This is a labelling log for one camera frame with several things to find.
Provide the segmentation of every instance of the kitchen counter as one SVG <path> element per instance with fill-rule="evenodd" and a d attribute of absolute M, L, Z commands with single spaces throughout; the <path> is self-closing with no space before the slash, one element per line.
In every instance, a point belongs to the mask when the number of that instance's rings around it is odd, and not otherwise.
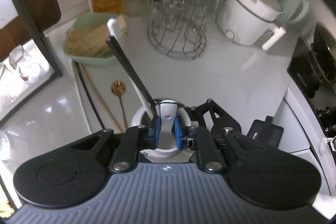
<path fill-rule="evenodd" d="M 153 98 L 172 98 L 186 106 L 197 106 L 212 98 L 236 119 L 247 134 L 255 119 L 274 116 L 291 81 L 287 67 L 293 55 L 298 35 L 286 33 L 268 52 L 261 49 L 266 40 L 261 37 L 253 46 L 244 47 L 225 41 L 217 25 L 207 25 L 207 46 L 203 55 L 194 61 L 179 61 L 157 52 L 150 44 L 146 20 L 128 18 L 125 39 L 128 57 Z M 63 55 L 65 31 L 72 21 L 53 30 L 49 37 L 58 55 Z M 119 99 L 111 93 L 115 80 L 126 84 L 122 97 L 128 124 L 141 102 L 121 65 L 109 67 L 86 66 L 95 87 L 111 113 L 123 127 Z M 92 131 L 101 129 L 84 90 L 79 84 L 83 103 Z M 116 129 L 94 96 L 93 101 L 105 127 Z M 205 116 L 208 127 L 210 116 Z"/>

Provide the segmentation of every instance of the metal screw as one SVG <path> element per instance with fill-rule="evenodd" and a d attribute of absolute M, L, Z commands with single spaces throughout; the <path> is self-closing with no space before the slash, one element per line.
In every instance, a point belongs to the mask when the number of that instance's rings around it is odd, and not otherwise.
<path fill-rule="evenodd" d="M 223 167 L 223 165 L 217 161 L 208 162 L 205 168 L 209 171 L 218 171 Z"/>
<path fill-rule="evenodd" d="M 127 162 L 121 161 L 121 162 L 116 162 L 112 167 L 114 170 L 117 170 L 117 171 L 125 171 L 129 168 L 129 164 Z"/>
<path fill-rule="evenodd" d="M 223 130 L 227 133 L 227 132 L 233 131 L 233 128 L 232 127 L 224 127 Z"/>

